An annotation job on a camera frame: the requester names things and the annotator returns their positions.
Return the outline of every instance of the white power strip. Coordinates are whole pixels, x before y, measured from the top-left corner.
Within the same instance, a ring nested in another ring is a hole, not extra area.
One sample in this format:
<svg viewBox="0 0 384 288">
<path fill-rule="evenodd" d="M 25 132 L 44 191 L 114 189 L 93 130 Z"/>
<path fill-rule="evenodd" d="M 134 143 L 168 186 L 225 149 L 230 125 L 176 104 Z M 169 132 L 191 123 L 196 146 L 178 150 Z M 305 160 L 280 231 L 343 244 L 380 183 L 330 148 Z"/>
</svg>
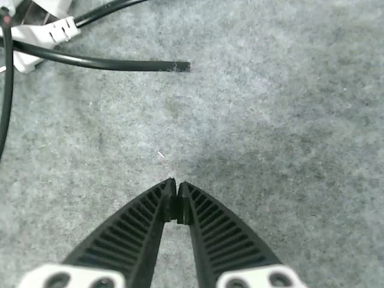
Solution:
<svg viewBox="0 0 384 288">
<path fill-rule="evenodd" d="M 74 23 L 73 17 L 68 17 L 68 9 L 72 0 L 33 0 L 47 13 L 60 18 L 60 20 L 46 25 L 19 25 L 12 27 L 12 38 L 47 49 L 54 48 L 57 44 L 69 41 L 80 34 Z M 10 15 L 14 15 L 15 7 L 22 0 L 0 0 L 0 7 L 7 7 Z M 35 66 L 42 61 L 41 58 L 21 52 L 14 52 L 14 66 L 21 73 L 35 70 Z"/>
</svg>

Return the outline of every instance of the gray carpet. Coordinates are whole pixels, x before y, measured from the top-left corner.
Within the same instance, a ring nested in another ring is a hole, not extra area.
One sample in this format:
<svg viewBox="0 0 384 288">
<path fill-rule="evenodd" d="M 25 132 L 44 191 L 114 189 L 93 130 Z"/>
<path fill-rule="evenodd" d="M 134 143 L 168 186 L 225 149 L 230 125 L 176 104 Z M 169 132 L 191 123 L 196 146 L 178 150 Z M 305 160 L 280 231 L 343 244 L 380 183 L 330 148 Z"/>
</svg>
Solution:
<svg viewBox="0 0 384 288">
<path fill-rule="evenodd" d="M 16 74 L 1 286 L 172 176 L 237 213 L 309 287 L 381 287 L 383 35 L 382 0 L 153 0 L 84 28 L 61 49 L 192 71 L 46 61 Z M 197 281 L 188 229 L 169 224 L 152 287 L 175 285 Z"/>
</svg>

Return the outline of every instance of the cable end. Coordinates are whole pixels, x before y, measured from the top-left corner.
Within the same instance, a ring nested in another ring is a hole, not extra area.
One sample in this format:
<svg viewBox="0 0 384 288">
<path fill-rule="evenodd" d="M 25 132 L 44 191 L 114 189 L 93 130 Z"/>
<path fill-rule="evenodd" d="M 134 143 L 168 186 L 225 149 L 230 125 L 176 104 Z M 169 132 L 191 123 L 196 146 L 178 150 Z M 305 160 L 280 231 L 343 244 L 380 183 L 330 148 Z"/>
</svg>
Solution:
<svg viewBox="0 0 384 288">
<path fill-rule="evenodd" d="M 190 72 L 191 63 L 189 62 L 175 62 L 174 72 Z"/>
</svg>

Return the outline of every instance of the black cable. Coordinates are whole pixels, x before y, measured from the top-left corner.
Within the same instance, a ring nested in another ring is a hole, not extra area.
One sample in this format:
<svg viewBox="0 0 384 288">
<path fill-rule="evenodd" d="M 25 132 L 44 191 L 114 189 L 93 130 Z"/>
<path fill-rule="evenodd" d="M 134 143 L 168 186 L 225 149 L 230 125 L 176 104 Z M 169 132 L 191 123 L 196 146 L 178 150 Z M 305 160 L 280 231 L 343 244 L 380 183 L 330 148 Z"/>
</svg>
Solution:
<svg viewBox="0 0 384 288">
<path fill-rule="evenodd" d="M 0 120 L 0 161 L 4 151 L 5 141 L 7 139 L 8 127 L 11 118 L 12 97 L 13 97 L 13 42 L 11 33 L 12 18 L 8 15 L 8 10 L 2 8 L 1 28 L 4 38 L 5 50 L 5 85 L 4 85 L 4 100 L 2 105 L 2 113 Z"/>
<path fill-rule="evenodd" d="M 45 49 L 19 41 L 13 41 L 13 45 L 15 51 L 30 54 L 46 60 L 101 70 L 186 72 L 190 70 L 191 66 L 189 62 L 125 61 L 78 56 L 66 52 Z"/>
<path fill-rule="evenodd" d="M 128 6 L 145 2 L 147 0 L 114 0 L 107 4 L 104 4 L 90 12 L 85 13 L 74 19 L 74 22 L 78 28 L 84 27 L 96 20 L 105 17 L 113 12 L 126 8 Z"/>
<path fill-rule="evenodd" d="M 75 19 L 78 27 L 90 24 L 101 17 L 125 7 L 138 4 L 147 0 L 114 0 L 99 8 L 92 10 Z M 86 56 L 73 55 L 57 50 L 45 49 L 39 46 L 13 41 L 14 50 L 33 55 L 46 60 L 75 65 L 86 68 L 115 70 L 115 71 L 175 71 L 186 72 L 190 70 L 189 62 L 175 61 L 124 61 L 113 59 L 100 59 Z M 4 46 L 4 41 L 0 38 L 0 46 Z"/>
</svg>

